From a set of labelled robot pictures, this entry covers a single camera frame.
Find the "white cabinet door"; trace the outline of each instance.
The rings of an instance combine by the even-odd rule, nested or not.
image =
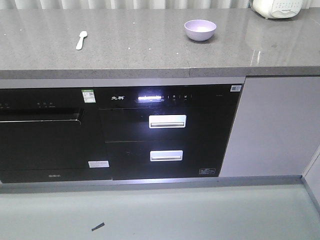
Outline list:
[[[301,175],[320,144],[320,77],[247,78],[220,177]]]

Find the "brand logo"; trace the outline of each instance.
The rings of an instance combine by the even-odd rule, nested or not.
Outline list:
[[[49,178],[60,178],[60,177],[61,177],[60,174],[49,175]]]
[[[124,100],[125,96],[112,96],[111,100]]]

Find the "rice cooker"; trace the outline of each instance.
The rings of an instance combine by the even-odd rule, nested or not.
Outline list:
[[[297,15],[304,0],[250,0],[251,8],[266,19],[285,19]]]

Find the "white spoon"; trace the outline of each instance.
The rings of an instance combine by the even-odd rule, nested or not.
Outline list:
[[[82,49],[82,46],[84,44],[84,38],[86,38],[87,36],[88,36],[87,31],[80,32],[80,35],[79,35],[80,39],[79,39],[78,44],[76,45],[75,49],[77,49],[77,50]]]

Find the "small bowl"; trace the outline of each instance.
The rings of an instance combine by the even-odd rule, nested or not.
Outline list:
[[[184,24],[186,35],[190,39],[198,42],[202,42],[211,38],[216,28],[217,25],[214,24],[212,21],[200,19],[187,21]]]

